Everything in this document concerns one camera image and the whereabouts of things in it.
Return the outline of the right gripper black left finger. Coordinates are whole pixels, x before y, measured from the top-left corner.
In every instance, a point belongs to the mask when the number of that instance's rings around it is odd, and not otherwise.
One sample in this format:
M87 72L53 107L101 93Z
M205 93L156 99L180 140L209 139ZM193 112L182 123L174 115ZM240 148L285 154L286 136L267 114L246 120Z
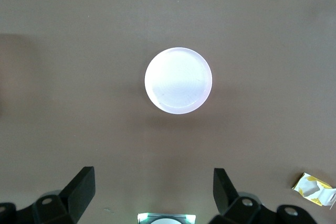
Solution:
M62 189L45 193L26 208L1 203L1 223L78 223L95 195L95 169L86 166Z

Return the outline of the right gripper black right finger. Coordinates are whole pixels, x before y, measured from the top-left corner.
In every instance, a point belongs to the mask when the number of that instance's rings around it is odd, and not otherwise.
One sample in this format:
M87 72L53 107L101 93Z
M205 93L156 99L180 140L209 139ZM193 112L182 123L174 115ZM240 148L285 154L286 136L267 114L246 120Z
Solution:
M213 197L219 214L210 223L316 223L306 210L298 206L280 205L276 211L271 211L257 196L239 193L223 168L214 169Z

